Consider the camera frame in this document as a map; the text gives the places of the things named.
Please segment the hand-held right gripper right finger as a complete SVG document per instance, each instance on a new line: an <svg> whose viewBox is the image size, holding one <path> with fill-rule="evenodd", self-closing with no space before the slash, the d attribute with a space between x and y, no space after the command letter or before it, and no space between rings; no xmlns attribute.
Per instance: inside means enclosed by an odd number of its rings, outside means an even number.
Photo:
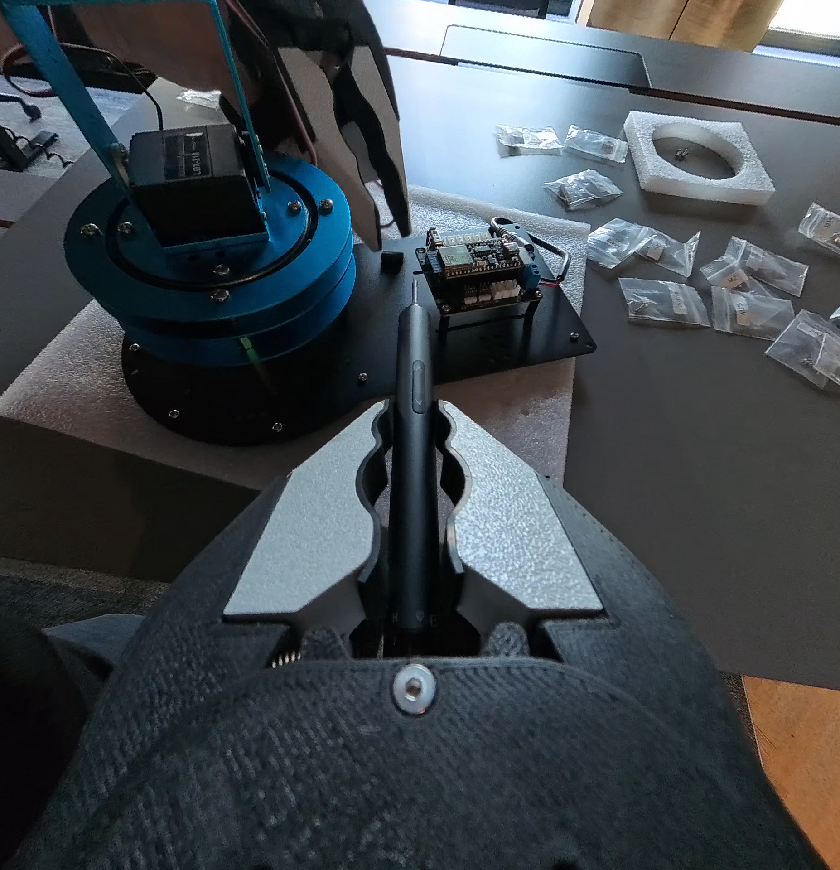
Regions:
<svg viewBox="0 0 840 870"><path fill-rule="evenodd" d="M503 623L596 617L603 604L550 497L554 488L452 403L437 404L444 561L457 614L487 638Z"/></svg>

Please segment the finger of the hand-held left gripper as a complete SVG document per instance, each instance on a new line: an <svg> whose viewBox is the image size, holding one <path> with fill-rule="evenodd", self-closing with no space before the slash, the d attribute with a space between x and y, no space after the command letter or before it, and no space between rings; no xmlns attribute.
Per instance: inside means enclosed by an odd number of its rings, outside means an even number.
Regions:
<svg viewBox="0 0 840 870"><path fill-rule="evenodd" d="M378 180L396 228L406 237L410 207L389 66L352 34L338 35L338 57L335 179L349 203L353 230L360 238L381 238L378 208L366 187Z"/></svg>
<svg viewBox="0 0 840 870"><path fill-rule="evenodd" d="M295 47L279 47L275 52L304 111L317 166L345 195L354 233L371 251L380 251L381 219L368 187L379 175L358 123L337 119L332 85L342 70L342 59L334 52Z"/></svg>

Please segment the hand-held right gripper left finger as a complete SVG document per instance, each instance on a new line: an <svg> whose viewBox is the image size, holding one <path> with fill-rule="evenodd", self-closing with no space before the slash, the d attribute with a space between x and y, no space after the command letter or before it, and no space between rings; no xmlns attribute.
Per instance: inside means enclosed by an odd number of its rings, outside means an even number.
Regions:
<svg viewBox="0 0 840 870"><path fill-rule="evenodd" d="M388 600L376 502L388 484L391 404L382 400L290 473L235 590L228 622L351 634Z"/></svg>

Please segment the black electric screwdriver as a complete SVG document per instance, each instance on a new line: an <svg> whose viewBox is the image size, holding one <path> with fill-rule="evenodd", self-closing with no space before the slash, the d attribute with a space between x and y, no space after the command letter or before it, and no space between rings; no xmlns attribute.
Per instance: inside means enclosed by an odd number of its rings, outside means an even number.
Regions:
<svg viewBox="0 0 840 870"><path fill-rule="evenodd" d="M399 316L393 406L389 567L394 653L421 652L438 571L431 322L417 277Z"/></svg>

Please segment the blue toy robot arm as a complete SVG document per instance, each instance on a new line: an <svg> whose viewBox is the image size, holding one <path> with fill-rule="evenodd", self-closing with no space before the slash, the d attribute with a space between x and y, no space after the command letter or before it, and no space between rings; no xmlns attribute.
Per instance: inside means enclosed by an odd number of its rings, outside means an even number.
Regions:
<svg viewBox="0 0 840 870"><path fill-rule="evenodd" d="M156 129L123 144L42 13L106 3L129 2L0 2L0 15L109 173L72 214L63 249L120 325L135 401L186 437L251 445L395 392L415 277L404 248L364 244L317 159L262 147L219 2L207 3L243 125L170 128L156 104Z"/></svg>

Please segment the adjoining dark desk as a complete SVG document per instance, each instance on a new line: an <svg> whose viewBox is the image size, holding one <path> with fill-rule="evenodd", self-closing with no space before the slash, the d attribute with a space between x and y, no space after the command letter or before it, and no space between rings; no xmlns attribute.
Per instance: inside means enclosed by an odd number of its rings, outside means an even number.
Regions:
<svg viewBox="0 0 840 870"><path fill-rule="evenodd" d="M840 67L768 58L458 5L369 1L387 54L608 85L840 125Z"/></svg>

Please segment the dark grey desk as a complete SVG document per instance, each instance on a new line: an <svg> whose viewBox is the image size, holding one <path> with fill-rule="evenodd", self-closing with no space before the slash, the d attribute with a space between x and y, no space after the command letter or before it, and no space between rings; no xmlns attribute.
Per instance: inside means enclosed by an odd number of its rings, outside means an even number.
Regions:
<svg viewBox="0 0 840 870"><path fill-rule="evenodd" d="M537 75L390 65L408 180L529 212L559 212L542 185L566 169L500 158L497 123L617 133L631 110L738 119L776 187L765 207L645 194L628 165L620 213L677 237L700 231L698 264L743 235L810 263L808 310L840 303L840 258L797 233L812 202L840 214L840 126ZM48 191L60 191L50 208L61 244L102 176L86 157ZM630 324L616 279L594 268L584 287L598 349L575 364L565 469L543 474L649 568L722 670L840 689L840 392L770 360L755 339ZM91 481L1 480L0 557L169 581L254 496L146 460L107 462Z"/></svg>

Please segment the white foam mat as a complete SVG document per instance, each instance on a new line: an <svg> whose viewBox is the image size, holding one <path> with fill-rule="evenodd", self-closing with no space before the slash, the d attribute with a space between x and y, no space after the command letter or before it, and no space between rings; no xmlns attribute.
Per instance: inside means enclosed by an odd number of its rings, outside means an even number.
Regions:
<svg viewBox="0 0 840 870"><path fill-rule="evenodd" d="M493 215L523 218L565 243L572 264L565 296L582 305L588 223L521 212L410 186L414 226L480 228ZM131 459L259 491L299 465L350 419L286 445L206 445L169 432L134 402L119 375L117 324L71 277L57 236L52 190L0 239L0 481L21 485L63 475L93 480ZM437 388L441 397L539 473L565 469L575 362L556 361Z"/></svg>

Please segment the robot control circuit board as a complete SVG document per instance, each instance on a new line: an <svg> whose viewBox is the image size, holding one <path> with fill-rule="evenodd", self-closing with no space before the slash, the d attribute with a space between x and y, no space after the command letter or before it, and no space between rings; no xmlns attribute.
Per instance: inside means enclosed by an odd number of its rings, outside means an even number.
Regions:
<svg viewBox="0 0 840 870"><path fill-rule="evenodd" d="M538 246L513 223L451 235L431 227L415 255L443 318L534 304L553 278Z"/></svg>

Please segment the group of small parts bags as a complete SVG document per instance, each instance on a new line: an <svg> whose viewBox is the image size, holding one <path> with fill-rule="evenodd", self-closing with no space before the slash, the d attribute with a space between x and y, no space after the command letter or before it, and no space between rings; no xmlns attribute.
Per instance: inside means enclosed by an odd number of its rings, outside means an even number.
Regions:
<svg viewBox="0 0 840 870"><path fill-rule="evenodd" d="M572 150L609 164L632 156L648 193L696 201L765 205L775 185L740 123L707 122L631 111L625 139L570 126L564 139L552 129L500 125L499 143L517 150ZM682 242L644 224L614 218L588 236L587 257L608 270L638 256L677 277L695 270L699 233ZM840 305L829 317L795 311L806 285L806 264L733 236L723 255L701 266L710 310L691 285L620 277L633 324L713 328L770 343L765 356L819 389L840 389Z"/></svg>

